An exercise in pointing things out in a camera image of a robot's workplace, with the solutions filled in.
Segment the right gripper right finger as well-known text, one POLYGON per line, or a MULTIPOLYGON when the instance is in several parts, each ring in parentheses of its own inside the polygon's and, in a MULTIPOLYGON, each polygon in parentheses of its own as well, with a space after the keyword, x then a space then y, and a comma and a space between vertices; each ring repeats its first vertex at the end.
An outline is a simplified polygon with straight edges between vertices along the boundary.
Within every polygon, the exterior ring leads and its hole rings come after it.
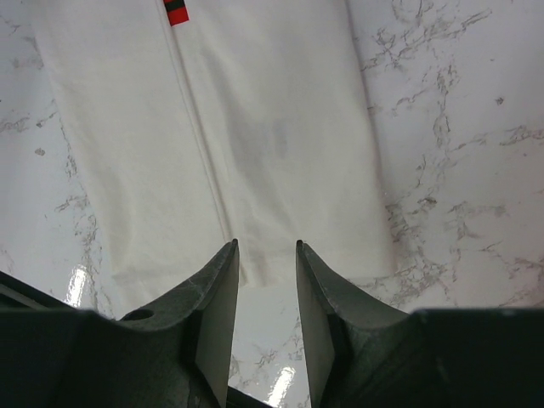
POLYGON ((540 407, 541 309, 405 313, 296 246, 297 297, 314 407, 540 407))

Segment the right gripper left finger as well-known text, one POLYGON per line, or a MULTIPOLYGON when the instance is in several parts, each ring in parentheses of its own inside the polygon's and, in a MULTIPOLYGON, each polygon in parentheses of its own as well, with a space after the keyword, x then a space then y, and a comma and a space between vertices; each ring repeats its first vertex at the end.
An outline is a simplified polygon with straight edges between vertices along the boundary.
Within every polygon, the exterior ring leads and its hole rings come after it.
POLYGON ((238 270, 231 241, 120 320, 2 275, 2 406, 225 406, 238 270))

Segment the white coca-cola t-shirt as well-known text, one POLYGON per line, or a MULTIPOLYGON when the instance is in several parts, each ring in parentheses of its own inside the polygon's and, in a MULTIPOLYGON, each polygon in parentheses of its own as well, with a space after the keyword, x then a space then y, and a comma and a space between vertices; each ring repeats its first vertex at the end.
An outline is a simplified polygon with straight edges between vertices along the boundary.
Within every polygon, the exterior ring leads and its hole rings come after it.
POLYGON ((122 313, 237 240, 242 286, 308 242, 395 271, 344 1, 31 1, 32 28, 122 313))

